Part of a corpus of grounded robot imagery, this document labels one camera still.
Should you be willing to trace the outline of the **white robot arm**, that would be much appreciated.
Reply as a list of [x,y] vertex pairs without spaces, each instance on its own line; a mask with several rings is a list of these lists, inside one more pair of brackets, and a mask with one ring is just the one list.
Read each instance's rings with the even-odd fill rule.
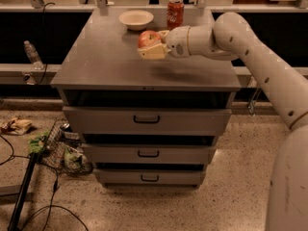
[[269,187],[266,231],[308,231],[308,80],[263,44],[237,13],[201,26],[146,30],[138,52],[147,60],[203,56],[241,59],[290,129],[277,150]]

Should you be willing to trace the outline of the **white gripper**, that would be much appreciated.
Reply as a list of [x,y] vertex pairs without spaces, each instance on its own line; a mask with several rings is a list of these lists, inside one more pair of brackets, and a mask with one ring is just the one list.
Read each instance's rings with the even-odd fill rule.
[[138,53],[145,60],[161,60],[169,53],[174,58],[187,58],[190,56],[188,34],[190,27],[176,27],[173,30],[158,31],[161,42],[139,48]]

